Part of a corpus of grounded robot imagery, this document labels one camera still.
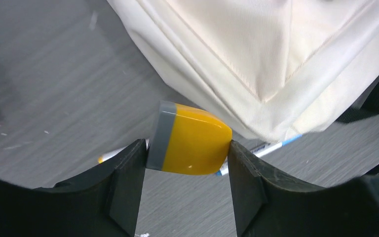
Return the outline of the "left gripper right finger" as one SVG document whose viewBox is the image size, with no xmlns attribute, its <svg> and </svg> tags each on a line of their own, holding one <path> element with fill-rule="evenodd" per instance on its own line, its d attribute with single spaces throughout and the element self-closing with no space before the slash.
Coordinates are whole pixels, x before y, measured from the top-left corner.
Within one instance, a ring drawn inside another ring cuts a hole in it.
<svg viewBox="0 0 379 237">
<path fill-rule="evenodd" d="M 379 165 L 324 188 L 270 165 L 236 141 L 228 165 L 239 237 L 379 237 Z"/>
</svg>

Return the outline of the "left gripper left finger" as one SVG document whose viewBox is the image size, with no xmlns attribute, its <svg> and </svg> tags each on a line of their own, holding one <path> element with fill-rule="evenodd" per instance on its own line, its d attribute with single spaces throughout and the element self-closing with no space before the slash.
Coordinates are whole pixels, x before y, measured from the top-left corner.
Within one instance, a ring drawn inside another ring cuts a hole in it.
<svg viewBox="0 0 379 237">
<path fill-rule="evenodd" d="M 147 159 L 138 139 L 52 188 L 0 180 L 0 237 L 132 237 Z"/>
</svg>

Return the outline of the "white marker blue cap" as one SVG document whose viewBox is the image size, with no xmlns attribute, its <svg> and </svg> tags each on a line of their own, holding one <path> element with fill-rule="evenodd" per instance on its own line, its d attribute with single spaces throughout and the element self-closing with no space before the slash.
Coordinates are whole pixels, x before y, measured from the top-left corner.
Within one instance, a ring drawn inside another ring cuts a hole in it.
<svg viewBox="0 0 379 237">
<path fill-rule="evenodd" d="M 260 145 L 254 149 L 251 150 L 251 153 L 254 154 L 256 157 L 261 158 L 269 153 L 272 153 L 273 151 L 278 150 L 279 148 L 299 139 L 302 137 L 302 135 L 297 135 L 291 139 L 275 143 L 275 144 L 264 144 Z M 227 158 L 225 159 L 223 165 L 220 167 L 220 169 L 215 173 L 216 176 L 225 176 L 228 175 L 228 161 Z"/>
</svg>

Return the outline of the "yellow pencil sharpener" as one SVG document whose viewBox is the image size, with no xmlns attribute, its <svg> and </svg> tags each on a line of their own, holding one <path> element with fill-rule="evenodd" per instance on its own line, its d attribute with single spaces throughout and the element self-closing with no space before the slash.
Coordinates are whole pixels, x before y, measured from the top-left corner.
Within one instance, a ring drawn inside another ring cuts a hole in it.
<svg viewBox="0 0 379 237">
<path fill-rule="evenodd" d="M 162 101 L 149 138 L 146 167 L 185 175 L 213 174 L 224 164 L 231 141 L 232 129 L 213 114 Z"/>
</svg>

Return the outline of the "beige canvas backpack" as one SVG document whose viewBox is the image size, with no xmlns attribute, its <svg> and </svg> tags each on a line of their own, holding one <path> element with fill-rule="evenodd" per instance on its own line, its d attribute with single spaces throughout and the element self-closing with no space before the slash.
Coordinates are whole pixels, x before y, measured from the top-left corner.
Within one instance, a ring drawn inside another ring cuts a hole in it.
<svg viewBox="0 0 379 237">
<path fill-rule="evenodd" d="M 379 0 L 110 6 L 168 86 L 244 138 L 279 142 L 379 114 Z"/>
</svg>

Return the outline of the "white marker yellow cap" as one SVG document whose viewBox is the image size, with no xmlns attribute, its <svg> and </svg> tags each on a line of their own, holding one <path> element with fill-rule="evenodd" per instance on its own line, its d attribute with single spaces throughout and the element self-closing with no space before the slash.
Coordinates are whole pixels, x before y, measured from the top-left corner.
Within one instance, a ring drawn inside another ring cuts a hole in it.
<svg viewBox="0 0 379 237">
<path fill-rule="evenodd" d="M 128 146 L 126 147 L 122 147 L 120 149 L 116 149 L 114 151 L 110 151 L 110 152 L 107 152 L 105 154 L 102 154 L 101 156 L 98 157 L 97 161 L 99 164 L 117 156 L 118 154 L 120 154 L 123 150 L 127 150 L 128 153 L 130 153 L 131 151 L 134 151 L 136 148 L 128 148 Z"/>
</svg>

